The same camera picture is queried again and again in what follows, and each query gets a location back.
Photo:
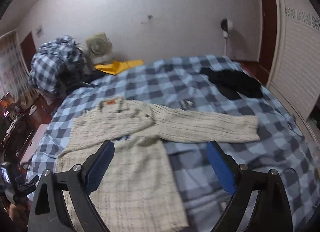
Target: orange label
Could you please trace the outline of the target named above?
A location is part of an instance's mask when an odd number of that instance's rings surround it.
[[[116,100],[110,100],[106,102],[106,105],[115,104],[115,103],[116,103]]]

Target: curtain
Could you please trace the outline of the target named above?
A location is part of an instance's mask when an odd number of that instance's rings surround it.
[[[17,102],[27,90],[28,70],[13,30],[0,37],[0,98],[10,92]]]

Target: white wardrobe door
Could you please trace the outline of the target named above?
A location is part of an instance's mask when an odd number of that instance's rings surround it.
[[[306,120],[320,93],[319,30],[286,17],[284,51],[273,83]]]

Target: bed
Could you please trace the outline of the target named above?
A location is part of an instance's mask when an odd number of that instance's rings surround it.
[[[202,67],[241,69],[240,64],[227,57],[172,58],[135,67],[117,76],[105,76],[93,82],[99,86],[96,88],[75,90],[63,101],[47,127],[32,158],[28,178],[40,176],[45,169],[54,170],[57,156],[68,143],[72,119],[79,117],[83,110],[94,108],[102,99],[122,95],[128,100],[171,108],[181,108],[180,101],[189,100],[192,102],[190,110],[259,117],[259,142],[219,145],[238,164],[246,163],[257,171],[267,172],[271,168],[279,171],[289,199],[294,229],[300,230],[312,216],[320,196],[308,143],[294,118],[265,87],[261,99],[241,95],[243,99],[228,100],[207,76],[199,74]],[[230,195],[222,190],[206,158],[206,144],[165,141],[164,146],[184,202],[190,231],[210,231]],[[240,230],[246,228],[254,201],[253,194]]]

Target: yellow cloth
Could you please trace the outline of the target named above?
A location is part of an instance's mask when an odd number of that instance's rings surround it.
[[[110,63],[110,64],[97,64],[94,67],[97,70],[101,70],[109,74],[117,75],[125,70],[128,70],[136,66],[140,66],[143,64],[144,63],[142,60],[127,61],[127,62],[113,61],[113,63]]]

